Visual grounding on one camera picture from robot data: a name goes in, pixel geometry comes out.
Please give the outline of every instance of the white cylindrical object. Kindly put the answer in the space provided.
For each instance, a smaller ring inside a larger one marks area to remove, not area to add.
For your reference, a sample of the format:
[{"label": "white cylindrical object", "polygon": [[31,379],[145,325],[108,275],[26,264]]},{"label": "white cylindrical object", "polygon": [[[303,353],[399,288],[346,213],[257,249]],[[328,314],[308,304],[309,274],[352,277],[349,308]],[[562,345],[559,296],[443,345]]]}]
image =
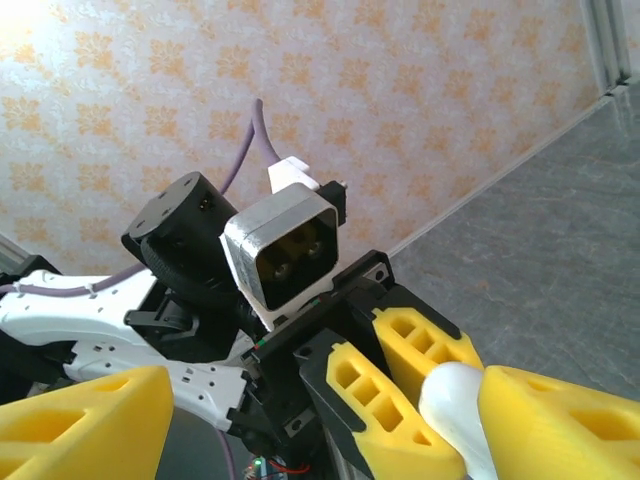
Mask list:
[{"label": "white cylindrical object", "polygon": [[482,371],[460,362],[434,368],[424,380],[420,415],[464,459],[473,480],[498,480],[478,414]]}]

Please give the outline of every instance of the wire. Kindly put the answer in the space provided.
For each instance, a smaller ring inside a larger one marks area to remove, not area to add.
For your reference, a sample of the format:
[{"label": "wire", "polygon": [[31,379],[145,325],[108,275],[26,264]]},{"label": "wire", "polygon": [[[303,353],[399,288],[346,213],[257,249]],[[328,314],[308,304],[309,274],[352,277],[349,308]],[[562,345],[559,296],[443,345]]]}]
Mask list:
[{"label": "wire", "polygon": [[268,165],[273,165],[281,160],[269,139],[264,121],[263,106],[264,104],[259,98],[256,98],[251,106],[251,122],[249,122],[247,133],[245,133],[242,143],[240,144],[240,150],[238,150],[236,158],[233,161],[231,171],[220,187],[220,193],[222,195],[227,193],[227,190],[229,190],[229,187],[238,175],[240,167],[242,167],[242,164],[247,158],[247,153],[249,152],[249,147],[251,146],[254,136],[256,142],[258,142],[258,148]]},{"label": "wire", "polygon": [[16,284],[13,284],[0,286],[0,293],[30,293],[33,295],[42,295],[45,297],[61,298],[79,297],[81,295],[87,295],[88,293],[97,293],[102,290],[106,290],[107,288],[112,287],[129,277],[132,277],[136,273],[143,271],[145,268],[147,267],[145,267],[142,263],[137,263],[119,273],[116,273],[115,275],[111,275],[104,280],[100,280],[99,282],[96,282],[91,286],[83,285],[81,287],[73,288],[50,288],[22,284],[18,284],[18,286],[16,286]]},{"label": "wire", "polygon": [[256,131],[256,141],[258,142],[258,148],[262,151],[262,156],[269,165],[278,163],[281,158],[273,148],[271,140],[269,140],[269,134],[267,133],[267,127],[264,123],[264,112],[262,111],[262,100],[256,98],[253,102],[251,121],[253,122],[253,128]]},{"label": "wire", "polygon": [[268,475],[271,476],[275,476],[276,478],[280,479],[280,480],[284,480],[284,479],[288,479],[290,478],[289,475],[287,475],[284,472],[279,471],[276,467],[274,467],[273,465],[271,465],[269,462],[266,461],[265,459],[265,464],[264,464],[264,477],[267,477]]},{"label": "wire", "polygon": [[305,465],[299,469],[291,469],[291,468],[287,468],[284,465],[280,465],[278,462],[276,462],[275,460],[269,460],[269,463],[275,467],[280,473],[289,473],[289,474],[300,474],[300,473],[307,473],[309,470],[311,470],[311,465]]},{"label": "wire", "polygon": [[238,477],[236,475],[236,464],[233,461],[233,453],[231,453],[231,447],[229,446],[229,441],[227,440],[227,437],[224,436],[224,433],[222,433],[220,430],[216,428],[215,431],[218,434],[218,438],[220,439],[220,444],[222,446],[222,451],[224,453],[224,460],[227,463],[227,471],[229,473],[229,478],[231,480],[238,480]]},{"label": "wire", "polygon": [[236,155],[236,159],[233,162],[233,166],[231,167],[231,171],[227,175],[227,178],[224,180],[222,187],[220,187],[220,193],[224,195],[229,190],[229,187],[233,183],[240,171],[240,167],[244,163],[244,159],[247,158],[247,152],[249,151],[249,147],[251,146],[251,141],[253,140],[253,135],[255,133],[255,129],[253,127],[253,120],[249,122],[249,128],[247,128],[247,133],[244,135],[244,139],[242,140],[242,144],[240,145],[240,150]]}]

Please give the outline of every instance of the orange floral pattern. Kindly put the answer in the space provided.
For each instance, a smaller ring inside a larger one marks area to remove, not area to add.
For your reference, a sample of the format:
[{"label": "orange floral pattern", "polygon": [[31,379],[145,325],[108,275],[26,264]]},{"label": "orange floral pattern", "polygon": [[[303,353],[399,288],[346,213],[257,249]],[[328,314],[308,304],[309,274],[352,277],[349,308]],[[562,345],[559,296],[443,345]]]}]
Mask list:
[{"label": "orange floral pattern", "polygon": [[[640,13],[623,3],[633,60]],[[344,263],[599,95],[578,2],[57,0],[23,23],[0,28],[0,230],[69,273],[131,264],[119,234],[181,175],[220,185],[256,96],[280,155],[349,185]],[[268,191],[254,145],[228,198]]]}]

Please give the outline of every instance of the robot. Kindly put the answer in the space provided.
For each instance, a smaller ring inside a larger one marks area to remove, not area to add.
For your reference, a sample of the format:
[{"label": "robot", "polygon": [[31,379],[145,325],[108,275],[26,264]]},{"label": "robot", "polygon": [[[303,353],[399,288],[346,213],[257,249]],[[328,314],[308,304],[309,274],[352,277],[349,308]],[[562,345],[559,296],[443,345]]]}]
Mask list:
[{"label": "robot", "polygon": [[508,436],[483,430],[483,378],[505,371],[484,373],[468,336],[398,284],[384,253],[342,268],[346,187],[282,162],[273,194],[241,212],[198,172],[176,180],[122,234],[139,263],[120,274],[64,276],[34,256],[4,275],[2,401],[33,382],[163,366],[176,407],[301,478],[348,478],[345,465],[498,478],[509,467],[487,439]]}]

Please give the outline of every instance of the yellow foam pad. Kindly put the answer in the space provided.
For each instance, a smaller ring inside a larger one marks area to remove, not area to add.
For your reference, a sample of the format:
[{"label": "yellow foam pad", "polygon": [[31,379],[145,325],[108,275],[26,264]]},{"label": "yellow foam pad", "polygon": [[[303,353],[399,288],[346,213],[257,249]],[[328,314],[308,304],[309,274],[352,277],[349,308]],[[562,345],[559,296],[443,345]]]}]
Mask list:
[{"label": "yellow foam pad", "polygon": [[0,407],[0,479],[152,479],[173,413],[164,367]]},{"label": "yellow foam pad", "polygon": [[640,403],[491,366],[478,395],[500,480],[640,479]]},{"label": "yellow foam pad", "polygon": [[333,349],[327,383],[366,425],[353,435],[374,478],[460,480],[465,475],[462,457],[389,378],[350,343]]},{"label": "yellow foam pad", "polygon": [[393,380],[418,408],[425,377],[437,365],[462,362],[482,369],[467,334],[455,340],[413,308],[374,310],[373,326]]}]

